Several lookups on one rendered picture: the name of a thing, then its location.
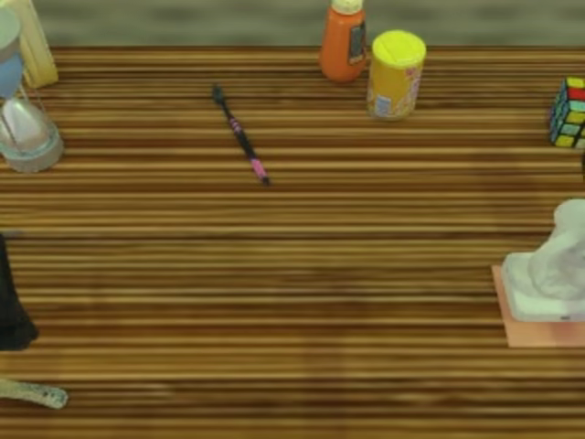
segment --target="orange square mat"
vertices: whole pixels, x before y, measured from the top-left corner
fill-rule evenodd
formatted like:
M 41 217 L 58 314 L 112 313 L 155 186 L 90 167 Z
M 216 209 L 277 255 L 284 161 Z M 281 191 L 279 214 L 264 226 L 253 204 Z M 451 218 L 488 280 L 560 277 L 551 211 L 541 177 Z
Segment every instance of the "orange square mat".
M 502 282 L 502 267 L 492 267 L 497 300 L 510 348 L 583 348 L 585 322 L 519 322 L 510 314 Z

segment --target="gray background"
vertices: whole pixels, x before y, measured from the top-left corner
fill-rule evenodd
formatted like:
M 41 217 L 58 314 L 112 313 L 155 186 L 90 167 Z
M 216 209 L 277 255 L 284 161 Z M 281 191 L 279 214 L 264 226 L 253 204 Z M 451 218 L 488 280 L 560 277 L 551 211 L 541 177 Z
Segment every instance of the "gray background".
M 49 43 L 318 45 L 329 0 L 34 0 Z M 585 0 L 365 0 L 369 40 L 585 45 Z

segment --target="wooden table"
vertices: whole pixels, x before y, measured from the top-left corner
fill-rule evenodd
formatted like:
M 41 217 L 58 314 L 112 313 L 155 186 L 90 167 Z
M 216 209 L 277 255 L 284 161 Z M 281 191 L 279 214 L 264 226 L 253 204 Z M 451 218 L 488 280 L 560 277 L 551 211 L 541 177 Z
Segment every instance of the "wooden table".
M 67 157 L 0 172 L 41 330 L 0 370 L 71 400 L 0 401 L 2 435 L 581 438 L 585 351 L 508 349 L 490 265 L 583 196 L 546 116 L 584 53 L 434 48 L 418 110 L 384 123 L 313 49 L 58 50 Z

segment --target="black and pink pen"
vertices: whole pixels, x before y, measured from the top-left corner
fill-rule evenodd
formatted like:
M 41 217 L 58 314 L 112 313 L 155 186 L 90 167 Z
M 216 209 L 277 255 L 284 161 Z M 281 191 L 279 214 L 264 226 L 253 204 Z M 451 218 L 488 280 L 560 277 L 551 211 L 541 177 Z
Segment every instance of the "black and pink pen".
M 248 137 L 246 137 L 246 133 L 244 133 L 243 128 L 239 124 L 238 120 L 231 114 L 231 111 L 229 110 L 228 105 L 226 104 L 226 100 L 223 96 L 223 91 L 221 90 L 221 87 L 219 87 L 217 84 L 213 85 L 213 100 L 217 105 L 221 107 L 223 113 L 228 118 L 228 123 L 229 126 L 231 127 L 231 131 L 233 131 L 233 133 L 238 138 L 240 146 L 246 153 L 246 157 L 250 160 L 252 169 L 254 170 L 258 178 L 261 180 L 261 182 L 265 186 L 268 186 L 271 183 L 270 179 L 268 178 L 268 174 L 266 174 L 266 171 L 264 170 L 264 167 L 262 166 L 260 159 L 256 156 L 256 153 L 254 153 L 254 148 L 252 148 L 252 145 L 248 140 Z

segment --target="yellow canister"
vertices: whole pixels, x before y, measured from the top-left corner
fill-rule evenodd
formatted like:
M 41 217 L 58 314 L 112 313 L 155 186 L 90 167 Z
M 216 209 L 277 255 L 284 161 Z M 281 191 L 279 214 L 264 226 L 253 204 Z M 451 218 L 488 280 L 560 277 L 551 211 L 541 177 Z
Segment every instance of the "yellow canister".
M 398 120 L 416 105 L 427 48 L 416 35 L 390 30 L 376 37 L 367 85 L 367 109 L 374 117 Z

